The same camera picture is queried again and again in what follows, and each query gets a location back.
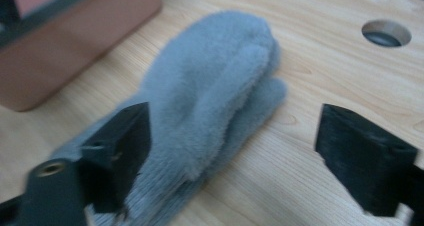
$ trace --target wooden table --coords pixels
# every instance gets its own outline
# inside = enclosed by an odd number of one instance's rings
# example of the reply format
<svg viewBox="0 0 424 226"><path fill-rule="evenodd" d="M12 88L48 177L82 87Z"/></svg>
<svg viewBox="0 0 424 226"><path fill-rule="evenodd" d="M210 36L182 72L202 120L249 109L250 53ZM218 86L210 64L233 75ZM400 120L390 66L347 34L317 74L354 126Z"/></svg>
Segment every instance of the wooden table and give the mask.
<svg viewBox="0 0 424 226"><path fill-rule="evenodd" d="M52 150L136 90L167 41L202 16L239 9L268 20L289 95L173 225L402 225L364 215L314 152L321 105L346 107L424 150L423 0L163 0L162 12L39 108L0 108L0 201ZM384 48L362 26L396 21L412 40Z"/></svg>

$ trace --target brown box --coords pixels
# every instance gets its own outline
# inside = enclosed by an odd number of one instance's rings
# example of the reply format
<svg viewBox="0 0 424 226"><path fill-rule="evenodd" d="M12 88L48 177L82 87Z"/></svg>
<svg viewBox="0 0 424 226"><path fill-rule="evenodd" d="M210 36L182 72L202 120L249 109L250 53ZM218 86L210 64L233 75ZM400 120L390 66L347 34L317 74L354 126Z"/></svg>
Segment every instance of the brown box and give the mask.
<svg viewBox="0 0 424 226"><path fill-rule="evenodd" d="M0 104L36 107L160 6L161 0L79 0L54 17L54 9L41 9L45 22L24 19L15 35L0 40Z"/></svg>

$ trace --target gray mitten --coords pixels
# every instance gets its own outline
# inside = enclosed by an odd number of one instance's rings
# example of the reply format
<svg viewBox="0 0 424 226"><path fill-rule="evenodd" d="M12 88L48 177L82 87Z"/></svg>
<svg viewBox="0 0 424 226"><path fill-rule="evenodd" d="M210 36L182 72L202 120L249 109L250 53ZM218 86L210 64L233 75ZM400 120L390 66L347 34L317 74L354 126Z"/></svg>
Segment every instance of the gray mitten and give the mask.
<svg viewBox="0 0 424 226"><path fill-rule="evenodd" d="M220 150L234 154L270 115L284 94L280 83L265 76L276 65L278 45L264 20L239 12L208 16L168 43L146 74L139 92L60 148L54 157L78 159L78 146L120 109L149 102L152 149L127 204L128 223L153 222L158 212L178 200L177 190L188 183L200 184L231 158L220 160ZM265 92L266 87L272 90ZM261 107L258 100L266 97L257 95L267 93L272 103L267 103L263 111L250 109ZM254 103L246 104L250 99ZM253 119L251 126L246 124ZM98 225L111 220L111 215L95 217Z"/></svg>

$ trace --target wooden surface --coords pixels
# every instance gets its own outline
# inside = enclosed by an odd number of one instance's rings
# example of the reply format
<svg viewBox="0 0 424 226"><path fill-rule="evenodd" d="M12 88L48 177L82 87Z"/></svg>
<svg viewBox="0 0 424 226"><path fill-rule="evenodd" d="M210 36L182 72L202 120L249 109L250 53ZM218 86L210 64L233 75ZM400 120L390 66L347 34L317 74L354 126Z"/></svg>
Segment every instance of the wooden surface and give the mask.
<svg viewBox="0 0 424 226"><path fill-rule="evenodd" d="M424 1L164 0L162 12L41 107L0 108L0 201L28 170L135 91L166 42L211 12L268 20L283 48L285 104L172 225L402 225L365 215L314 152L321 105L346 107L424 150ZM406 26L400 48L361 34L374 19Z"/></svg>

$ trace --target wood grain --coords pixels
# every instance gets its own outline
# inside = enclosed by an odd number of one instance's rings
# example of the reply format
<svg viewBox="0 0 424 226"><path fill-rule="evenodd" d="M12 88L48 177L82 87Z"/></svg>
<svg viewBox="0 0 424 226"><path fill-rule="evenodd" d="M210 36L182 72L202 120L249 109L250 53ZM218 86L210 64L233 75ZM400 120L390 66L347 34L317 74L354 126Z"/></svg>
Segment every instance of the wood grain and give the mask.
<svg viewBox="0 0 424 226"><path fill-rule="evenodd" d="M134 92L170 38L223 9L268 20L289 95L172 225L403 225L404 207L395 219L365 215L313 147L321 105L331 103L424 149L422 0L164 0L157 17L41 107L0 108L0 201L20 194L29 169ZM411 42L371 44L361 28L375 19L406 26Z"/></svg>

